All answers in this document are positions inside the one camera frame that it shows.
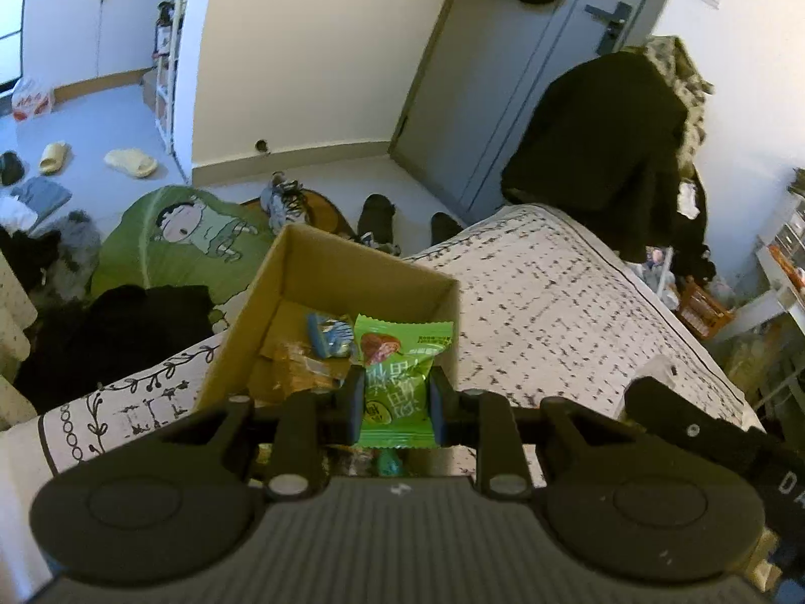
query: door handle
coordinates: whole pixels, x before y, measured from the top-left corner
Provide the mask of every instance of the door handle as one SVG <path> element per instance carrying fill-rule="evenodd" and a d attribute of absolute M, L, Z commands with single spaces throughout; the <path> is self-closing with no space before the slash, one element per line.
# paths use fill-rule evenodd
<path fill-rule="evenodd" d="M 629 18 L 632 17 L 633 10 L 634 7 L 627 5 L 625 2 L 618 2 L 617 7 L 615 7 L 615 10 L 611 13 L 604 9 L 599 9 L 598 7 L 590 5 L 585 6 L 587 13 L 607 23 L 604 36 L 601 38 L 601 43 L 598 44 L 598 49 L 596 50 L 599 56 L 611 54 L 615 50 L 615 46 L 617 45 L 618 39 L 621 38 L 621 33 L 626 23 L 629 22 Z"/>

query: black boot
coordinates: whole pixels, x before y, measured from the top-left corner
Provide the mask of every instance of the black boot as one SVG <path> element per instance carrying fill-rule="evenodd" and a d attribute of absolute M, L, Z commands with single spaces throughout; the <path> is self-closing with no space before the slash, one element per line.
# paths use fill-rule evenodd
<path fill-rule="evenodd" d="M 439 243 L 449 241 L 464 230 L 460 224 L 446 213 L 434 213 L 431 218 L 431 245 L 437 246 Z"/>
<path fill-rule="evenodd" d="M 370 195 L 363 203 L 361 218 L 357 222 L 359 241 L 375 250 L 398 257 L 400 247 L 394 243 L 394 205 L 384 195 Z"/>

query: white wall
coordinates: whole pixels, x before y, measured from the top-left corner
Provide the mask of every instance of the white wall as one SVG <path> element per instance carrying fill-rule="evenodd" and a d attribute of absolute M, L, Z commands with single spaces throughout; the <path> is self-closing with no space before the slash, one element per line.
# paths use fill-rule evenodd
<path fill-rule="evenodd" d="M 390 140 L 444 3 L 208 0 L 203 17 L 201 1 L 189 5 L 176 94 L 177 124 L 193 111 L 195 167 L 254 155 L 261 138 L 275 153 Z M 191 48 L 181 65 L 196 39 L 197 60 Z"/>
<path fill-rule="evenodd" d="M 707 243 L 728 280 L 805 167 L 805 0 L 669 0 L 655 34 L 684 39 L 715 84 L 695 161 L 708 196 Z"/>
<path fill-rule="evenodd" d="M 196 80 L 201 56 L 201 31 L 209 0 L 188 0 L 182 27 L 179 69 L 173 106 L 173 150 L 188 177 L 192 172 L 193 117 L 196 108 Z"/>

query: door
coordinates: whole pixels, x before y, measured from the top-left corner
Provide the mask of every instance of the door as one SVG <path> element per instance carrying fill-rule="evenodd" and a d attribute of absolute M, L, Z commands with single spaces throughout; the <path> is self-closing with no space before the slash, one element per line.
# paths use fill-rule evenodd
<path fill-rule="evenodd" d="M 166 0 L 103 0 L 98 76 L 154 65 L 154 25 Z"/>
<path fill-rule="evenodd" d="M 101 0 L 25 0 L 23 75 L 53 88 L 98 76 Z"/>
<path fill-rule="evenodd" d="M 486 217 L 548 84 L 619 49 L 643 1 L 456 0 L 392 155 L 457 212 Z"/>

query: white bedsheet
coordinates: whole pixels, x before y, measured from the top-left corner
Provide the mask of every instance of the white bedsheet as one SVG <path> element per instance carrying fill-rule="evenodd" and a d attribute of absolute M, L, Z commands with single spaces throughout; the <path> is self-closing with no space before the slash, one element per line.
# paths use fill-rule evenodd
<path fill-rule="evenodd" d="M 656 295 L 557 211 L 511 207 L 412 260 L 462 282 L 459 389 L 498 391 L 526 407 L 562 395 L 613 415 L 637 369 L 662 354 L 685 398 L 743 428 L 758 424 Z M 27 526 L 36 491 L 191 411 L 223 337 L 0 434 L 0 601 L 30 597 L 50 577 Z M 473 463 L 469 450 L 456 450 L 451 471 L 471 473 Z"/>

